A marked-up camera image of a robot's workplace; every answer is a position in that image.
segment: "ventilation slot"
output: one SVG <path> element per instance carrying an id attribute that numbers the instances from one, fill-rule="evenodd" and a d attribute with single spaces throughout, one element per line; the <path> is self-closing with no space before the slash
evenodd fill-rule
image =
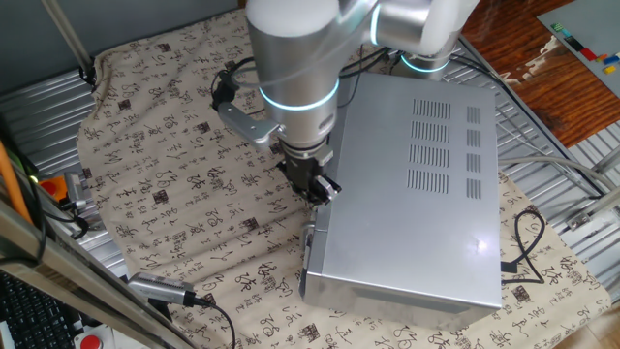
<path id="1" fill-rule="evenodd" d="M 475 107 L 467 107 L 467 122 L 480 125 L 481 109 Z"/>
<path id="2" fill-rule="evenodd" d="M 419 140 L 448 143 L 450 141 L 450 127 L 414 121 L 411 137 Z"/>
<path id="3" fill-rule="evenodd" d="M 445 174 L 409 170 L 407 186 L 411 189 L 448 194 L 448 176 Z"/>
<path id="4" fill-rule="evenodd" d="M 467 154 L 467 172 L 481 172 L 482 157 L 478 154 Z"/>
<path id="5" fill-rule="evenodd" d="M 451 106 L 448 103 L 414 100 L 414 115 L 450 120 Z"/>
<path id="6" fill-rule="evenodd" d="M 409 148 L 409 162 L 446 168 L 450 152 L 447 149 L 430 146 L 411 145 Z"/>
<path id="7" fill-rule="evenodd" d="M 482 181 L 477 179 L 467 179 L 467 197 L 470 199 L 482 199 Z"/>
<path id="8" fill-rule="evenodd" d="M 467 130 L 467 146 L 481 147 L 481 132 Z"/>

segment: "silver metal box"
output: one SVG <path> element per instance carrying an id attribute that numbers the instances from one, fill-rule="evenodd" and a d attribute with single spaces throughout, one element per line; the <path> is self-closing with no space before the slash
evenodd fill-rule
<path id="1" fill-rule="evenodd" d="M 329 141 L 343 191 L 306 234 L 306 303 L 440 330 L 501 308 L 494 106 L 486 89 L 361 76 Z"/>

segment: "patterned fabric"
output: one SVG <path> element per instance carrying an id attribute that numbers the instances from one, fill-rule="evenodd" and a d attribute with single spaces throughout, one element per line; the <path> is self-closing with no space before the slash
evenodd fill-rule
<path id="1" fill-rule="evenodd" d="M 548 348 L 610 307 L 605 289 L 548 225 L 532 253 L 544 284 L 504 286 L 504 307 L 462 331 L 304 304 L 299 227 L 310 210 L 274 168 L 282 149 L 275 143 L 258 152 L 209 107 L 216 72 L 250 55 L 242 11 L 102 53 L 96 108 L 77 142 L 130 272 L 195 284 L 230 313 L 237 348 Z M 234 102 L 246 112 L 262 108 L 255 90 L 241 89 Z M 532 204 L 505 176 L 499 185 L 502 256 L 511 261 L 520 254 L 513 219 Z M 520 226 L 528 245 L 540 224 L 526 216 Z M 503 276 L 534 275 L 521 265 L 519 274 Z M 219 313 L 170 309 L 202 348 L 230 347 Z"/>

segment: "gray cable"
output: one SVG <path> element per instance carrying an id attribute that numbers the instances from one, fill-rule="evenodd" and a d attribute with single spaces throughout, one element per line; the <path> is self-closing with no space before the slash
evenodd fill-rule
<path id="1" fill-rule="evenodd" d="M 585 166 L 583 166 L 583 165 L 581 165 L 579 163 L 576 163 L 575 161 L 564 159 L 564 158 L 560 158 L 560 157 L 555 157 L 555 156 L 526 156 L 526 157 L 522 157 L 522 158 L 502 159 L 502 160 L 498 161 L 498 164 L 500 166 L 502 166 L 502 165 L 522 164 L 522 163 L 530 163 L 530 162 L 547 162 L 547 163 L 557 163 L 557 164 L 566 165 L 566 166 L 572 167 L 574 169 L 584 171 L 586 174 L 592 176 L 597 181 L 599 181 L 604 186 L 606 186 L 607 189 L 609 189 L 609 191 L 611 191 L 611 190 L 616 188 L 616 186 L 609 179 L 603 177 L 601 174 L 598 174 L 598 173 L 594 172 L 594 170 L 592 170 L 592 169 L 590 169 L 588 167 L 585 167 Z"/>

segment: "keyboard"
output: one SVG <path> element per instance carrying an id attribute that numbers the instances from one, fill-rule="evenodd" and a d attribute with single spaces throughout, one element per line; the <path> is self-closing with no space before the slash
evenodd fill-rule
<path id="1" fill-rule="evenodd" d="M 0 291 L 15 349 L 75 349 L 65 304 L 6 273 L 0 273 Z"/>

